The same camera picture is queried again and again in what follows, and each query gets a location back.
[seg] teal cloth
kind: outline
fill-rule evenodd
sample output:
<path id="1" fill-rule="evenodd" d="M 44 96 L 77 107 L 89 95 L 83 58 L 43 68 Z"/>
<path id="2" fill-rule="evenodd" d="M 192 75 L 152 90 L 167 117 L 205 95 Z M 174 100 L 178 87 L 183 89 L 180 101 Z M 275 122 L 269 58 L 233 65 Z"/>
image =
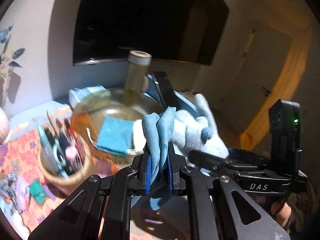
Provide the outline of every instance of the teal cloth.
<path id="1" fill-rule="evenodd" d="M 30 185 L 30 194 L 33 196 L 33 199 L 39 204 L 43 205 L 45 199 L 47 198 L 46 192 L 43 190 L 39 183 L 39 179 L 35 179 Z"/>
<path id="2" fill-rule="evenodd" d="M 106 116 L 97 139 L 97 148 L 116 156 L 127 156 L 132 148 L 134 121 Z"/>

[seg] black television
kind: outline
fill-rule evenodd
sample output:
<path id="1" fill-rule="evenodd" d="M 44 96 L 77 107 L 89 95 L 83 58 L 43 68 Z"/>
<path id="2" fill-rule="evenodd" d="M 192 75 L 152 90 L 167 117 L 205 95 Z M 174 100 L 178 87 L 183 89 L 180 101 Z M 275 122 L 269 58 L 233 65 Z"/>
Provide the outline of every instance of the black television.
<path id="1" fill-rule="evenodd" d="M 81 0 L 74 63 L 141 50 L 153 59 L 210 65 L 228 12 L 223 0 Z"/>

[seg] light blue cloth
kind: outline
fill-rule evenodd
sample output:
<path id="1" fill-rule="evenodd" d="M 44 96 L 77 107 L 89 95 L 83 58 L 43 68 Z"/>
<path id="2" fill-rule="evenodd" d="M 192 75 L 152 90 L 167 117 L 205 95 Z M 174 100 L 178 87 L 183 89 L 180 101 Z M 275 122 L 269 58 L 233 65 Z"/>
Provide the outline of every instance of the light blue cloth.
<path id="1" fill-rule="evenodd" d="M 166 185 L 163 171 L 167 168 L 168 143 L 173 134 L 176 108 L 168 107 L 160 116 L 156 113 L 142 119 L 142 128 L 150 151 L 150 172 L 146 174 L 146 192 Z"/>
<path id="2" fill-rule="evenodd" d="M 97 148 L 116 156 L 127 156 L 132 148 L 134 121 L 106 116 L 97 139 Z"/>
<path id="3" fill-rule="evenodd" d="M 69 90 L 69 103 L 75 108 L 78 103 L 85 99 L 88 95 L 106 90 L 103 86 L 86 87 L 86 88 L 73 88 Z"/>

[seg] blue leaf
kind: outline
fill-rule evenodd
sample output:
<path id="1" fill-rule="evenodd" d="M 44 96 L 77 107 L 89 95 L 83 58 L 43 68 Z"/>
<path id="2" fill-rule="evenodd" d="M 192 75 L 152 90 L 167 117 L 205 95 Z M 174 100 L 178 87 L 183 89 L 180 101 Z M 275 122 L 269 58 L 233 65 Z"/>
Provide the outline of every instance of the blue leaf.
<path id="1" fill-rule="evenodd" d="M 16 50 L 13 54 L 12 54 L 12 59 L 17 59 L 18 57 L 20 57 L 25 51 L 25 48 L 21 48 Z"/>
<path id="2" fill-rule="evenodd" d="M 8 39 L 8 29 L 0 31 L 0 43 L 4 44 Z"/>
<path id="3" fill-rule="evenodd" d="M 18 63 L 16 63 L 15 61 L 11 61 L 10 63 L 9 63 L 9 66 L 10 67 L 21 67 Z"/>

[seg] white plush toy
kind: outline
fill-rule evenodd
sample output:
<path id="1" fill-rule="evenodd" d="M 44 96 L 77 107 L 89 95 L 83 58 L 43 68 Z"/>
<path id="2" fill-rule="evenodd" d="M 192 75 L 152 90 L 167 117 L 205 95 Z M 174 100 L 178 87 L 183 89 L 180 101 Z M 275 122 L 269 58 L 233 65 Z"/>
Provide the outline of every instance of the white plush toy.
<path id="1" fill-rule="evenodd" d="M 142 120 L 138 119 L 134 122 L 132 127 L 132 141 L 133 141 L 133 149 L 128 149 L 127 152 L 129 155 L 142 154 L 143 149 L 146 145 L 146 138 L 144 137 L 143 129 L 142 129 Z"/>
<path id="2" fill-rule="evenodd" d="M 208 102 L 202 94 L 195 95 L 195 106 L 199 117 L 186 110 L 176 112 L 171 141 L 187 159 L 192 150 L 227 158 L 228 149 L 218 134 L 218 129 Z"/>

